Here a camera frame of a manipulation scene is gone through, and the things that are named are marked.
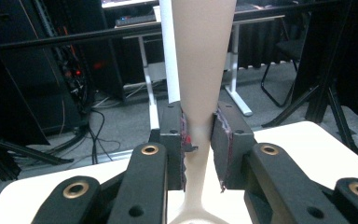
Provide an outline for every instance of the white table surface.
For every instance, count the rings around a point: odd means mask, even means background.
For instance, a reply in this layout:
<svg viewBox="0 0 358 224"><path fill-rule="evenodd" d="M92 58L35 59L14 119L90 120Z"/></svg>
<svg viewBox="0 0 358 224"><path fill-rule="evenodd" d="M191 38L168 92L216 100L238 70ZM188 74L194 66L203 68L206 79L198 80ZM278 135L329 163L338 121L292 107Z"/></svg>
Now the white table surface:
<svg viewBox="0 0 358 224"><path fill-rule="evenodd" d="M358 156L314 123L304 121L255 132L255 139L259 143L269 142L283 147L310 179L330 189L340 178L358 177ZM107 162L13 182L0 194L0 223L31 223L40 204L63 180L75 175L89 175L103 183L124 171L128 161ZM227 223L251 223L243 193L243 190L220 193L211 152L202 195L205 210ZM169 191L169 222L176 216L183 198L182 191Z"/></svg>

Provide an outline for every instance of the table leg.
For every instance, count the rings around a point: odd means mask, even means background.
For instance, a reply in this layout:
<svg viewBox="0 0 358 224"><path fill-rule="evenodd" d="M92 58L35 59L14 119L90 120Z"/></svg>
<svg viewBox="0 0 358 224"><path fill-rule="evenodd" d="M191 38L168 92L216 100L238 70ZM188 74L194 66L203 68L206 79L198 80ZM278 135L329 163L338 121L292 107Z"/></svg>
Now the table leg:
<svg viewBox="0 0 358 224"><path fill-rule="evenodd" d="M234 25L233 41L232 41L232 54L231 54L231 81L226 85L226 91L231 96L232 100L238 106L244 116L252 116L253 112L249 106L242 100L236 91L237 87L237 71L238 71L238 45L240 36L240 25Z"/></svg>
<svg viewBox="0 0 358 224"><path fill-rule="evenodd" d="M158 110L157 100L153 93L152 81L149 75L149 66L146 59L144 38L138 37L139 48L141 49L142 64L144 66L145 82L147 87L147 93L149 95L149 116L150 116L150 129L159 129L158 124Z"/></svg>

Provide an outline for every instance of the black cable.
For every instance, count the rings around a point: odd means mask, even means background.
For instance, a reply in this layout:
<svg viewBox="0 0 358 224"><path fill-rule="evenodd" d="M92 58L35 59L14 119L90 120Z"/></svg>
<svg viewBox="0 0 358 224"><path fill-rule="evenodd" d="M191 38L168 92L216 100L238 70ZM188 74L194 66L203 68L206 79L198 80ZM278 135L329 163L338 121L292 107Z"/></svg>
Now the black cable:
<svg viewBox="0 0 358 224"><path fill-rule="evenodd" d="M92 158L92 164L97 164L98 163L98 158L96 157L97 154L97 147L96 147L96 138L95 138L95 134L92 131L91 127L89 126L89 133L91 134L91 139L92 139L92 149L91 149L91 158Z"/></svg>
<svg viewBox="0 0 358 224"><path fill-rule="evenodd" d="M117 140L106 140L106 139L103 139L103 138L98 138L98 140L101 141L101 142L114 142L114 143L117 143L118 144L117 149L119 149L121 147L121 143L119 141L117 141Z"/></svg>
<svg viewBox="0 0 358 224"><path fill-rule="evenodd" d="M70 150L68 150L67 152L65 152L64 154L62 154L60 156L60 158L64 157L65 155L69 154L70 152L74 151L75 149L77 149L78 147L80 147L84 141L86 141L87 137L85 136L85 134L82 135L83 136L83 139L81 141L77 141L78 144L71 148ZM23 156L21 154L18 154L18 153L15 153L15 152L10 152L10 155L12 155L15 159L16 159L16 163L20 164L21 167L30 167L30 166L36 166L38 164L43 164L41 163L40 161L38 160L35 160L35 159L32 159L32 158L29 158L27 156Z"/></svg>
<svg viewBox="0 0 358 224"><path fill-rule="evenodd" d="M85 138L86 133L87 133L87 126L86 125L81 126L77 130L75 137L73 137L71 140L69 140L65 143L60 144L57 147L47 150L46 153L48 153L50 155L56 155L57 153L62 152L64 150L66 150L67 148L73 146L74 144L79 142L82 138Z"/></svg>
<svg viewBox="0 0 358 224"><path fill-rule="evenodd" d="M91 156L92 156L92 164L98 164L98 157L97 157L97 140L98 140L98 136L100 135L101 133L101 130L103 129L103 125L104 125L104 121L105 121L105 118L104 118L104 114L97 111L97 110L94 110L94 109L91 109L91 112L93 113L97 113L99 115L101 115L101 117L103 118L103 122L101 123L101 126L100 126L100 129L98 130L97 134L95 134L91 127L89 126L89 133L91 134L91 138L92 138L92 153L91 153Z"/></svg>
<svg viewBox="0 0 358 224"><path fill-rule="evenodd" d="M82 158L80 158L78 161L73 162L70 166L65 168L65 171L70 170L72 167L74 167L76 164L80 163L81 161L83 161L84 159L86 159L88 156L84 156Z"/></svg>
<svg viewBox="0 0 358 224"><path fill-rule="evenodd" d="M98 143L100 144L101 149L103 150L104 154L107 156L107 158L109 158L110 161L113 161L112 158L109 156L109 154L106 152L106 150L104 149L103 145L101 144L100 139L98 139Z"/></svg>

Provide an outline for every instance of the desk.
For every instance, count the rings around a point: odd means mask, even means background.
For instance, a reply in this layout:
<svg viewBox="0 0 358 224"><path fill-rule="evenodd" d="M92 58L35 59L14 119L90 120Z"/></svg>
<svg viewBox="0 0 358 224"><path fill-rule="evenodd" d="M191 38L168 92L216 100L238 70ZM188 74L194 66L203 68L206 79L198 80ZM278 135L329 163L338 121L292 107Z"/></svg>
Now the desk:
<svg viewBox="0 0 358 224"><path fill-rule="evenodd" d="M255 7L255 10L262 9L262 7ZM262 22L262 21L273 21L277 18L281 18L283 15L274 15L269 16L265 18L257 18L257 19L250 19L245 21L234 21L233 22L233 34L232 34L232 49L231 54L228 54L229 57L229 70L231 71L231 79L230 84L226 85L226 90L228 94L231 96L233 101L236 103L240 111L245 116L251 116L253 115L252 110L249 108L249 106L241 99L241 97L237 94L236 86L237 86L237 72L238 72L238 45L239 45L239 36L240 36L240 26L242 24L246 23L255 23L255 22ZM156 24L159 22L148 22L148 23L142 23L133 25L136 26L147 26L151 24ZM147 34L147 35L159 35L160 33L154 33L154 34ZM145 54L145 44L144 44L144 36L147 35L133 35L133 36L127 36L125 38L138 38L139 48L141 51L142 61L143 61L143 67L144 67L144 75L145 75L145 83L147 87L147 92L149 96L149 113L150 113L150 128L151 129L157 129L158 128L158 111L157 111L157 101L155 99L153 88L152 88L152 73L150 72L150 68L152 64L149 64L147 62L146 54ZM164 73L162 76L158 77L165 77L165 69L161 70L161 73Z"/></svg>
<svg viewBox="0 0 358 224"><path fill-rule="evenodd" d="M233 22L233 34L232 38L232 49L231 49L231 60L230 60L230 70L231 70L231 80L230 84L226 85L226 91L231 96L232 100L238 106L240 111L244 116L252 116L253 112L249 106L242 100L238 95L237 88L237 72L238 72L238 45L240 43L240 25L246 23L262 22L262 21L273 21L277 18L281 18L283 15L277 15L272 17L253 19L248 21L234 21Z"/></svg>
<svg viewBox="0 0 358 224"><path fill-rule="evenodd" d="M330 189L342 177L358 177L358 156L312 122L304 121L255 132L255 139L283 147L310 179ZM205 210L227 223L252 223L245 212L243 190L220 193L212 155L210 153L202 195ZM128 160L113 161L13 182L0 194L0 223L30 223L38 206L66 178L89 175L103 183L125 170L127 164ZM182 191L169 191L169 222L175 218L183 197Z"/></svg>

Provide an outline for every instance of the electronic equipment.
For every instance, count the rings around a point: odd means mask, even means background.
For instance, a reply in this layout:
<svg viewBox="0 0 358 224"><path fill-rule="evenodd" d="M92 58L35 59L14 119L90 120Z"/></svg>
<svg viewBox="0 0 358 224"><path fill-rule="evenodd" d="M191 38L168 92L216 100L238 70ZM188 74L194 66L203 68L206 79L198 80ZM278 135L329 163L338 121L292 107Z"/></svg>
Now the electronic equipment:
<svg viewBox="0 0 358 224"><path fill-rule="evenodd" d="M0 2L0 44L34 40L54 35L50 17L37 0ZM43 134L72 130L87 123L81 111L88 97L84 76L73 55L65 48L4 50L0 52L3 66L21 92ZM28 144L45 144L29 142Z"/></svg>
<svg viewBox="0 0 358 224"><path fill-rule="evenodd" d="M103 8L131 7L158 3L157 0L101 0Z"/></svg>
<svg viewBox="0 0 358 224"><path fill-rule="evenodd" d="M74 35L101 31L108 21L98 1L61 0L44 1L59 35ZM123 82L112 39L71 45L80 67L90 79L91 87L119 100L124 99Z"/></svg>
<svg viewBox="0 0 358 224"><path fill-rule="evenodd" d="M142 24L142 23L152 22L152 21L156 21L155 15L129 17L129 18L124 17L122 19L116 20L116 27L136 25L136 24Z"/></svg>
<svg viewBox="0 0 358 224"><path fill-rule="evenodd" d="M248 10L257 10L257 9L260 9L260 7L257 7L257 6L254 6L254 5L251 5L251 4L237 4L235 6L235 12L243 12L243 11L248 11Z"/></svg>

